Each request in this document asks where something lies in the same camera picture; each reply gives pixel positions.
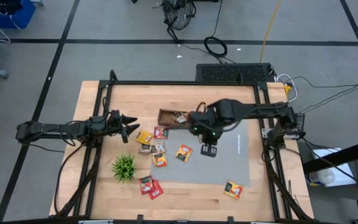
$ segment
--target black clamp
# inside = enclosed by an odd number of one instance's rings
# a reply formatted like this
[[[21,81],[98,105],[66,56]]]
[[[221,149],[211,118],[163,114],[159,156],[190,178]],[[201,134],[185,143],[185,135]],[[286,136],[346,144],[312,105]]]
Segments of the black clamp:
[[[143,215],[137,215],[136,224],[143,224]]]
[[[234,224],[234,218],[233,217],[227,217],[227,223],[228,224]]]
[[[110,79],[109,80],[101,80],[99,82],[99,89],[103,89],[104,87],[107,87],[108,85],[113,85],[115,81],[117,81],[117,75],[114,72],[114,70],[110,70]]]
[[[244,79],[243,79],[241,73],[238,74],[236,81],[239,82],[240,85],[242,85],[244,83]]]

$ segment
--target coiled black cable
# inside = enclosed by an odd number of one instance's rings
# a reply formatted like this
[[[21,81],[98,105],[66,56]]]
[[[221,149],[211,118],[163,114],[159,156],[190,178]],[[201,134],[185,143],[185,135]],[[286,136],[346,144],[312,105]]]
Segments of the coiled black cable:
[[[205,52],[205,53],[209,53],[210,55],[212,55],[213,57],[215,57],[216,60],[219,61],[219,63],[223,63],[220,58],[225,58],[226,60],[228,60],[228,61],[230,61],[230,62],[232,62],[232,63],[235,63],[235,62],[233,62],[232,60],[226,58],[226,55],[227,55],[227,45],[226,45],[223,41],[221,41],[221,40],[219,40],[218,38],[214,37],[214,36],[215,36],[215,33],[216,33],[216,28],[218,27],[219,17],[220,17],[220,15],[221,15],[222,3],[223,3],[223,0],[221,0],[221,5],[219,6],[219,12],[218,12],[218,17],[216,18],[214,33],[213,33],[210,37],[206,37],[206,38],[204,39],[204,47],[205,47],[205,49],[206,49],[207,51],[205,51],[205,50],[203,50],[203,49],[199,49],[199,48],[197,48],[197,47],[189,47],[189,46],[187,46],[187,45],[185,45],[185,44],[182,44],[182,45],[184,45],[185,47],[187,47],[187,48],[189,48],[189,49],[192,49],[192,50],[197,49],[197,50],[201,50],[201,51],[203,51],[203,52]],[[209,41],[209,40],[214,40],[214,41],[216,41],[218,44],[220,44],[220,45],[223,47],[223,53],[220,54],[220,53],[216,53],[216,52],[212,51],[212,50],[208,47],[208,41]]]

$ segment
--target gray floor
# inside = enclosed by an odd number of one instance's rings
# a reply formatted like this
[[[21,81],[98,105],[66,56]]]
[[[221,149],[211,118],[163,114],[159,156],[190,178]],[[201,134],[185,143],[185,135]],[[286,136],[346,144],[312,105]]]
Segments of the gray floor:
[[[13,39],[55,39],[56,44],[0,44],[0,202],[20,151],[16,125],[30,120],[62,36],[74,0],[44,0],[28,28],[9,30]],[[80,0],[69,39],[168,40],[163,14],[152,9],[158,0]],[[346,0],[358,26],[358,0]],[[202,40],[212,34],[219,4],[197,2],[181,39]],[[216,37],[262,40],[275,1],[224,0]],[[277,73],[303,76],[315,85],[358,83],[358,45],[326,46],[326,42],[357,42],[340,0],[283,0],[269,40],[320,41],[322,46],[268,45],[264,62]],[[203,48],[203,45],[191,45]],[[235,62],[258,62],[260,45],[228,45]],[[64,123],[73,117],[83,80],[107,79],[114,69],[120,80],[194,80],[197,63],[216,59],[174,44],[65,44],[39,121]],[[295,80],[299,111],[343,89],[315,89]],[[306,114],[307,138],[317,144],[348,147],[358,143],[358,90]],[[64,150],[60,141],[40,141]],[[30,148],[4,220],[46,217],[62,154]],[[356,202],[310,189],[314,215],[321,221],[350,223],[358,218]]]

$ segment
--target vented black box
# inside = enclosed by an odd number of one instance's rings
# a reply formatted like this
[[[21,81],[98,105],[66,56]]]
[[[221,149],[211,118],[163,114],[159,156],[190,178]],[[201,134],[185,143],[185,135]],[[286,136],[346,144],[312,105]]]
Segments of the vented black box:
[[[217,63],[197,64],[198,82],[237,82],[241,74],[244,82],[274,82],[274,69],[270,63]]]

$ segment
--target wooden table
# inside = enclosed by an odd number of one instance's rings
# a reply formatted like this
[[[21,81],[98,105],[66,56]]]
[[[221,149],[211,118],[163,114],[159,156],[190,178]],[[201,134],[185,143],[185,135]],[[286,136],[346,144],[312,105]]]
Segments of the wooden table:
[[[85,120],[92,115],[97,90],[98,82],[82,83],[75,120]],[[268,83],[268,92],[272,103],[286,101],[281,83]],[[128,144],[122,143],[119,136],[104,138],[91,218],[133,220],[138,214],[143,214],[145,220],[224,221],[228,216],[233,216],[235,221],[273,221],[267,173],[261,159],[260,128],[256,119],[248,122],[250,187],[244,189],[240,200],[224,195],[224,184],[186,184],[169,181],[160,181],[164,194],[151,200],[147,194],[140,194],[137,179],[118,184],[113,178],[111,164],[121,154],[135,155],[135,177],[150,174],[151,158],[149,155],[138,153],[139,145],[134,139],[141,129],[153,132],[160,108],[191,111],[195,110],[200,101],[208,105],[222,98],[255,103],[253,88],[249,86],[114,85],[110,110],[120,110],[126,116],[137,117],[140,128],[129,137]],[[296,141],[286,140],[286,144],[287,148],[298,150]],[[67,146],[65,158],[73,150],[74,147]],[[78,186],[84,151],[80,150],[75,154],[63,170],[58,191],[59,209],[62,209]],[[285,179],[291,180],[292,194],[296,196],[306,214],[313,217],[299,155],[284,150],[280,153]],[[87,196],[88,191],[85,190],[80,214],[85,210]],[[280,193],[277,193],[277,198],[280,216],[285,217]]]

